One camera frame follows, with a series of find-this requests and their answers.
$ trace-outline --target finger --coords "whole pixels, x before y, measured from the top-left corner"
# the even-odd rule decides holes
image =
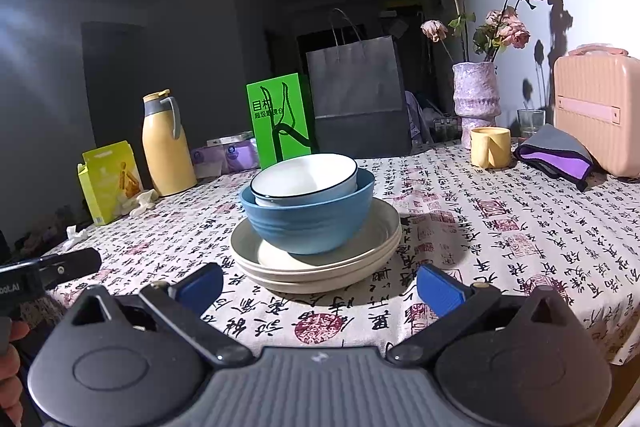
[[[0,407],[8,409],[20,401],[22,383],[18,377],[11,377],[0,382]]]
[[[0,357],[0,380],[11,378],[18,373],[20,369],[20,355],[12,344],[9,344],[9,348],[6,353]]]
[[[22,420],[22,404],[20,402],[5,409],[4,412],[17,427],[20,427]]]
[[[27,336],[29,333],[29,325],[24,321],[14,321],[11,324],[11,334],[9,335],[9,342],[19,341]]]

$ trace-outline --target drinking glass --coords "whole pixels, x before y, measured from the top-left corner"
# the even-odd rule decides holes
[[[518,123],[520,124],[520,136],[525,140],[531,138],[545,124],[545,111],[543,109],[519,109]]]

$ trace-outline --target tablecloth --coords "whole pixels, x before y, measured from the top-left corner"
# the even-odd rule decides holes
[[[370,344],[384,353],[436,320],[414,280],[420,264],[434,263],[465,284],[488,282],[514,295],[551,285],[607,360],[623,363],[638,352],[640,184],[595,174],[580,193],[522,163],[475,168],[459,144],[358,163],[375,174],[375,197],[401,214],[402,239],[386,266],[357,284],[287,295],[247,279],[228,243],[244,219],[238,191],[255,174],[241,172],[163,198],[141,217],[92,227],[76,248],[100,251],[102,269],[59,286],[53,300],[23,314],[55,321],[87,285],[135,293],[213,261],[223,267],[225,287],[202,318],[255,353],[265,345],[318,344]]]

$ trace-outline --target yellow mug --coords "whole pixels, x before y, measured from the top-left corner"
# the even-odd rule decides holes
[[[511,133],[504,127],[471,130],[471,163],[482,169],[501,169],[511,163]]]

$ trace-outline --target gray thermos handle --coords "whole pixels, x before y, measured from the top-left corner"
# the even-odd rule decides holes
[[[182,123],[180,122],[180,109],[174,97],[168,96],[160,100],[161,105],[164,106],[166,106],[167,102],[171,106],[171,111],[174,114],[174,140],[177,140],[180,137],[180,128],[182,127]]]

